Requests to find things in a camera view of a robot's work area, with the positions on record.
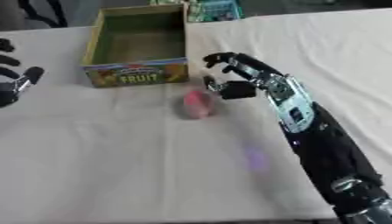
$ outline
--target cardboard box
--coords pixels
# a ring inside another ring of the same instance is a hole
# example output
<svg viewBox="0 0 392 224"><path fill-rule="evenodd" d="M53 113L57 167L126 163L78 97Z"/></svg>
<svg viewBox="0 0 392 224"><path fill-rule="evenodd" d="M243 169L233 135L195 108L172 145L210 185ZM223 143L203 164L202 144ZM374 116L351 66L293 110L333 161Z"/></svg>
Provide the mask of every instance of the cardboard box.
<svg viewBox="0 0 392 224"><path fill-rule="evenodd" d="M183 82L185 6L103 9L82 66L97 88Z"/></svg>

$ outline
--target prosthetic hand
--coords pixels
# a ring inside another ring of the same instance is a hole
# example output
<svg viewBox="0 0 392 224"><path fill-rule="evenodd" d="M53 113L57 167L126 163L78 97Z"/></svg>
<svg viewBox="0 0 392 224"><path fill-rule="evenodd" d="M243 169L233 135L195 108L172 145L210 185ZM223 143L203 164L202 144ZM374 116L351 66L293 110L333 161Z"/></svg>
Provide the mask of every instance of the prosthetic hand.
<svg viewBox="0 0 392 224"><path fill-rule="evenodd" d="M218 84L204 77L206 87L223 99L253 97L257 88L265 92L306 174L343 223L392 223L392 200L382 190L381 175L294 77L242 53L215 53L204 61L207 67L228 63L223 73L245 79Z"/></svg>
<svg viewBox="0 0 392 224"><path fill-rule="evenodd" d="M8 39L0 38L0 52L10 53L13 51L14 47L11 42ZM11 67L20 66L20 62L17 59L1 54L0 64ZM0 107L5 107L16 102L23 92L30 86L37 84L43 73L44 69L34 66L27 69L24 74L19 75L9 68L0 66L0 75L13 80L10 82L0 82Z"/></svg>

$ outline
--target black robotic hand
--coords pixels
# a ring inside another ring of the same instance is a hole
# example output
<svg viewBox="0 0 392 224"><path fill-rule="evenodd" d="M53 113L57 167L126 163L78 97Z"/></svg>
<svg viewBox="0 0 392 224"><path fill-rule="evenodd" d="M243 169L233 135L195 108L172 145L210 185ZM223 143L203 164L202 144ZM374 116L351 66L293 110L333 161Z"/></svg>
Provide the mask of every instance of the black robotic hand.
<svg viewBox="0 0 392 224"><path fill-rule="evenodd" d="M14 50L15 47L8 39L0 38L0 52L11 53ZM0 64L18 67L21 63L17 59L0 54ZM27 88L37 84L43 73L44 69L37 66L28 68L23 74L15 73L5 66L0 66L0 75L13 80L0 82L0 107L5 107L16 102Z"/></svg>

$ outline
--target black forearm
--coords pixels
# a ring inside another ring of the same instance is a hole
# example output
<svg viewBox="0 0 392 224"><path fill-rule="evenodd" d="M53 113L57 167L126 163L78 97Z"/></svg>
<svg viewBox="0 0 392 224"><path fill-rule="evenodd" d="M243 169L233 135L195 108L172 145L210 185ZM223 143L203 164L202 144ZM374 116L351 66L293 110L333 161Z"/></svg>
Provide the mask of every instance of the black forearm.
<svg viewBox="0 0 392 224"><path fill-rule="evenodd" d="M353 139L324 108L317 103L313 107L316 116L309 129L297 134L284 129L283 132L324 199L342 212L352 213L367 208L372 198L386 197L387 194L380 188L381 175ZM359 179L364 184L353 188L354 192L350 193L333 190L334 182L347 177Z"/></svg>

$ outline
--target white tablecloth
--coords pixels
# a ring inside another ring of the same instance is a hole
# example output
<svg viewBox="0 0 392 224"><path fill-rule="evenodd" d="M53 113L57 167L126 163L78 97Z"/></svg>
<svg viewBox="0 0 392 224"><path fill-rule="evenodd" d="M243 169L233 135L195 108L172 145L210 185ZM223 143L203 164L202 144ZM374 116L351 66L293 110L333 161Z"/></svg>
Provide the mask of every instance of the white tablecloth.
<svg viewBox="0 0 392 224"><path fill-rule="evenodd" d="M189 24L188 84L95 89L79 67L90 28L3 32L40 83L0 109L0 221L227 221L333 217L263 94L187 120L176 107L233 51L296 75L392 193L392 10ZM221 74L219 79L238 79Z"/></svg>

